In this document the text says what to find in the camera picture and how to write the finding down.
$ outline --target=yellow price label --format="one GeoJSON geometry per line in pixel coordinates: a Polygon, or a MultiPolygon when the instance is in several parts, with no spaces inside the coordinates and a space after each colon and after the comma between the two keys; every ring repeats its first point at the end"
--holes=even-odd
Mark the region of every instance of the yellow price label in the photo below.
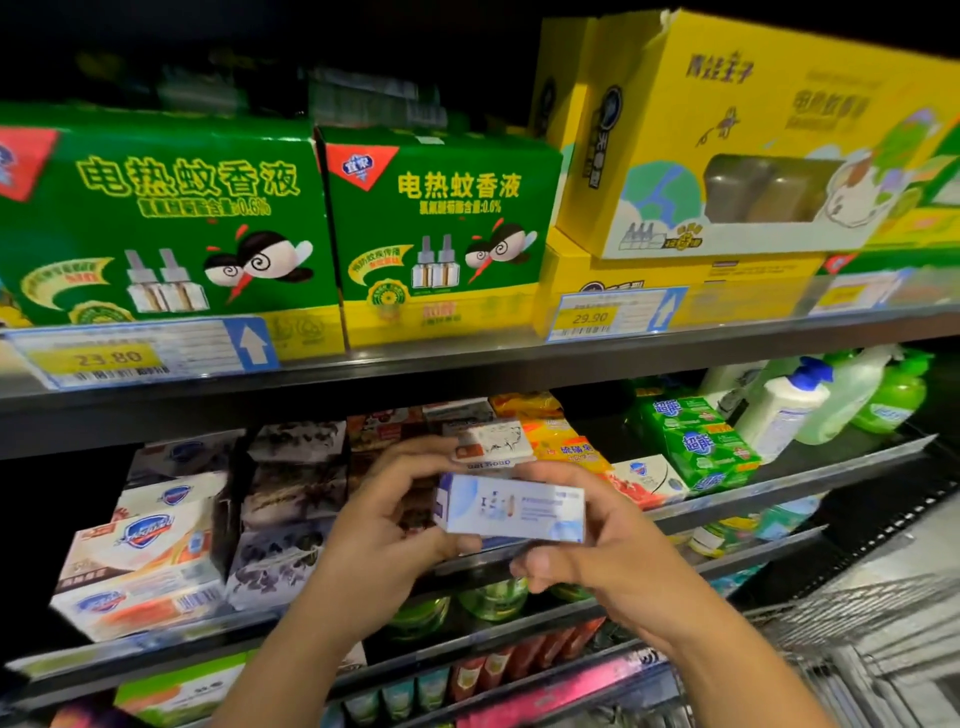
{"type": "Polygon", "coordinates": [[[840,305],[843,303],[853,303],[857,297],[863,293],[867,287],[865,283],[859,285],[838,285],[836,288],[830,288],[820,299],[818,305],[840,305]]]}
{"type": "Polygon", "coordinates": [[[564,308],[557,313],[553,325],[555,331],[563,328],[584,328],[609,326],[616,318],[618,305],[592,306],[590,308],[564,308]]]}
{"type": "Polygon", "coordinates": [[[154,348],[145,341],[48,349],[30,352],[29,356],[40,369],[54,376],[163,366],[154,348]]]}

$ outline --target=soap box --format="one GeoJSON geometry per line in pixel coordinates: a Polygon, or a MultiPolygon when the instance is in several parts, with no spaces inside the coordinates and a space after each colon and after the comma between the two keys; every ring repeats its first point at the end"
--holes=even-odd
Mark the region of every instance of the soap box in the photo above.
{"type": "Polygon", "coordinates": [[[584,542],[580,488],[444,473],[434,523],[449,533],[584,542]]]}
{"type": "Polygon", "coordinates": [[[690,496],[684,480],[662,455],[613,463],[605,477],[643,510],[679,503],[690,496]]]}
{"type": "Polygon", "coordinates": [[[212,498],[78,531],[51,606],[94,642],[200,619],[224,600],[212,498]]]}

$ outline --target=hand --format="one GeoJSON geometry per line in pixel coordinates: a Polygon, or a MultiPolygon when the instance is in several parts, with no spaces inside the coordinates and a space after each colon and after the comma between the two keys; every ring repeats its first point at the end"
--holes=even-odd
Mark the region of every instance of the hand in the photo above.
{"type": "Polygon", "coordinates": [[[466,470],[450,459],[456,445],[456,438],[431,435],[388,448],[337,516],[295,607],[307,604],[344,654],[390,621],[418,576],[444,559],[480,549],[479,536],[455,536],[434,526],[404,538],[396,524],[412,503],[432,506],[432,489],[411,491],[415,478],[466,470]]]}
{"type": "Polygon", "coordinates": [[[583,488],[588,543],[537,546],[510,566],[538,594],[558,582],[593,591],[611,618],[668,656],[732,612],[636,505],[603,478],[571,463],[516,466],[524,480],[583,488]]]}

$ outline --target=green soap package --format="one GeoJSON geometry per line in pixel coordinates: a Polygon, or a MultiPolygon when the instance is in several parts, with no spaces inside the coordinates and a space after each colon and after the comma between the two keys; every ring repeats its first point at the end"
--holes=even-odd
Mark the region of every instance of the green soap package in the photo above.
{"type": "Polygon", "coordinates": [[[530,323],[559,152],[508,134],[321,136],[351,345],[530,323]]]}
{"type": "MultiPolygon", "coordinates": [[[[760,456],[702,397],[642,399],[641,436],[658,448],[697,495],[746,484],[760,456]]],[[[628,420],[636,427],[637,418],[628,420]]]]}
{"type": "Polygon", "coordinates": [[[343,350],[308,122],[0,118],[0,278],[35,326],[261,314],[281,359],[343,350]]]}
{"type": "Polygon", "coordinates": [[[211,716],[240,676],[248,653],[121,685],[113,704],[156,728],[175,728],[211,716]]]}

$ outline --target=green bottle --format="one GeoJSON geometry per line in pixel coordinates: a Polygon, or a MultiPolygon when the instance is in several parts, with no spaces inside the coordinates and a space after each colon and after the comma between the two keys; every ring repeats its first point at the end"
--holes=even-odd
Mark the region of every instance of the green bottle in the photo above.
{"type": "Polygon", "coordinates": [[[926,382],[921,376],[932,358],[932,353],[904,349],[903,360],[887,367],[880,386],[851,422],[879,434],[897,429],[926,399],[926,382]]]}

